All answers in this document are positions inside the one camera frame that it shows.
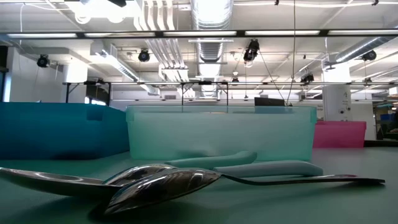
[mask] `light blue handle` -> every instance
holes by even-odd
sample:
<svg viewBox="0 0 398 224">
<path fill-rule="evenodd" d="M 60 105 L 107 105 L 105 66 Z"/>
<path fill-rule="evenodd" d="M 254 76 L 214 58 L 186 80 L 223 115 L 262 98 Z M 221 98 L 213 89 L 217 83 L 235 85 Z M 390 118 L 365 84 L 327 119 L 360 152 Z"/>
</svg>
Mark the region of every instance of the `light blue handle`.
<svg viewBox="0 0 398 224">
<path fill-rule="evenodd" d="M 256 152 L 242 151 L 230 156 L 201 157 L 191 159 L 178 159 L 167 161 L 165 164 L 175 167 L 197 167 L 212 169 L 214 167 L 236 166 L 241 164 L 250 164 L 257 158 Z"/>
<path fill-rule="evenodd" d="M 214 171 L 234 177 L 265 177 L 272 175 L 323 175 L 323 169 L 304 161 L 258 162 L 240 166 L 215 167 Z"/>
</svg>

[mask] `pink plastic bin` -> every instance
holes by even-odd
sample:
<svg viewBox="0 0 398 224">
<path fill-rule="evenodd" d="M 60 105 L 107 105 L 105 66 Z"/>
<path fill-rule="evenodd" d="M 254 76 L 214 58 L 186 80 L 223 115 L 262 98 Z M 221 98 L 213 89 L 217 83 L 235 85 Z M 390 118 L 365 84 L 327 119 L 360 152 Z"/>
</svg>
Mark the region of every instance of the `pink plastic bin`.
<svg viewBox="0 0 398 224">
<path fill-rule="evenodd" d="M 365 131 L 365 121 L 318 121 L 313 148 L 362 148 Z"/>
</svg>

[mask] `plastic container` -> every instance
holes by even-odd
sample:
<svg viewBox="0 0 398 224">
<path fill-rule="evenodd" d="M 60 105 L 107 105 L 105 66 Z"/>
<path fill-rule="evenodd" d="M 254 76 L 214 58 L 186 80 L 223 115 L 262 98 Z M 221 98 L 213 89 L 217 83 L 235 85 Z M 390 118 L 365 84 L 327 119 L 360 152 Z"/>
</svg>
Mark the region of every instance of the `plastic container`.
<svg viewBox="0 0 398 224">
<path fill-rule="evenodd" d="M 96 159 L 129 150 L 126 114 L 79 103 L 0 103 L 0 159 Z"/>
<path fill-rule="evenodd" d="M 365 121 L 318 121 L 314 148 L 363 148 Z"/>
<path fill-rule="evenodd" d="M 394 115 L 395 114 L 380 114 L 380 120 L 381 121 L 393 121 L 394 120 Z"/>
<path fill-rule="evenodd" d="M 254 151 L 257 160 L 310 160 L 312 107 L 130 106 L 133 159 L 173 160 Z"/>
</svg>

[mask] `spoon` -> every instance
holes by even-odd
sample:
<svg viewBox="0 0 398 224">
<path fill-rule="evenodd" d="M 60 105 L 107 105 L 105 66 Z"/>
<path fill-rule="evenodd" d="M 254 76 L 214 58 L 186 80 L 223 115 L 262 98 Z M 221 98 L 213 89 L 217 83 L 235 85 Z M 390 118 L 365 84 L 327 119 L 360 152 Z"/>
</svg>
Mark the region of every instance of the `spoon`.
<svg viewBox="0 0 398 224">
<path fill-rule="evenodd" d="M 174 168 L 151 164 L 128 168 L 107 180 L 0 167 L 0 178 L 32 190 L 85 198 L 111 198 L 124 184 Z"/>
<path fill-rule="evenodd" d="M 326 175 L 282 180 L 252 181 L 205 169 L 170 169 L 126 185 L 109 202 L 105 215 L 165 202 L 190 194 L 210 185 L 220 177 L 249 185 L 283 185 L 319 182 L 384 183 L 385 180 L 360 178 L 355 175 Z"/>
<path fill-rule="evenodd" d="M 52 194 L 109 199 L 127 184 L 171 169 L 176 169 L 176 167 L 167 164 L 136 166 L 121 171 L 103 181 L 86 177 L 0 167 L 0 178 L 22 187 Z M 303 161 L 259 162 L 240 166 L 215 167 L 214 170 L 237 177 L 263 177 L 270 175 L 316 176 L 323 173 L 320 167 Z"/>
</svg>

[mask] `spoon handle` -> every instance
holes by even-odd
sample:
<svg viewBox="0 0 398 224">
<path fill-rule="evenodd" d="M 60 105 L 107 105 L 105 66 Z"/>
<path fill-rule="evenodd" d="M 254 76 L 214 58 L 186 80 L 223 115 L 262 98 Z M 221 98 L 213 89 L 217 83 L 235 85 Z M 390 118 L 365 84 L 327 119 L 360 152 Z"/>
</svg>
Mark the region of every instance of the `spoon handle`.
<svg viewBox="0 0 398 224">
<path fill-rule="evenodd" d="M 323 170 L 304 161 L 257 162 L 228 167 L 215 167 L 212 170 L 233 177 L 265 177 L 272 175 L 303 175 L 307 177 L 323 175 Z"/>
<path fill-rule="evenodd" d="M 385 180 L 382 179 L 361 178 L 361 177 L 354 177 L 353 175 L 329 175 L 329 176 L 292 178 L 292 179 L 282 179 L 282 180 L 265 180 L 265 181 L 245 180 L 225 174 L 222 174 L 222 176 L 242 184 L 258 185 L 258 186 L 307 184 L 307 183 L 321 183 L 321 182 L 360 182 L 363 184 L 380 184 L 386 182 Z"/>
<path fill-rule="evenodd" d="M 241 164 L 250 164 L 257 158 L 256 152 L 241 151 L 230 156 L 213 156 L 213 157 L 199 157 L 189 159 L 177 159 L 174 161 L 167 161 L 165 164 L 183 167 L 197 167 L 203 169 L 212 169 L 214 167 L 235 166 Z"/>
</svg>

